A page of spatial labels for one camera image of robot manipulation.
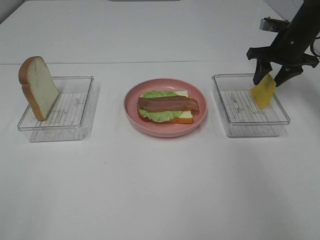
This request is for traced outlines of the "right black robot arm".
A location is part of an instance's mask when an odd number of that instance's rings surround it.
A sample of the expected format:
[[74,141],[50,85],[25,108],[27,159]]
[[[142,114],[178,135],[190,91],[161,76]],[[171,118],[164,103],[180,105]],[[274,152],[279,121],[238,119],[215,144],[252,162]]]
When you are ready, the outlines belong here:
[[256,59],[255,85],[272,70],[271,62],[281,65],[274,78],[277,87],[300,75],[304,65],[315,68],[319,64],[316,56],[305,53],[320,33],[318,0],[305,0],[290,22],[267,17],[265,20],[275,26],[278,34],[270,46],[251,47],[246,53],[249,60]]

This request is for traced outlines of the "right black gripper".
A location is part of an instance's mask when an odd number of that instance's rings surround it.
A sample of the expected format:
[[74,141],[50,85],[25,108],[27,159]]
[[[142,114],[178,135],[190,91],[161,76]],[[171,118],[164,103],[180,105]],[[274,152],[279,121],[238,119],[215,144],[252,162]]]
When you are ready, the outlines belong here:
[[247,58],[257,59],[253,83],[258,85],[273,70],[270,62],[283,65],[274,78],[276,87],[300,75],[304,71],[301,66],[316,67],[319,60],[305,51],[319,31],[319,15],[298,17],[290,21],[285,30],[277,32],[270,46],[249,48]]

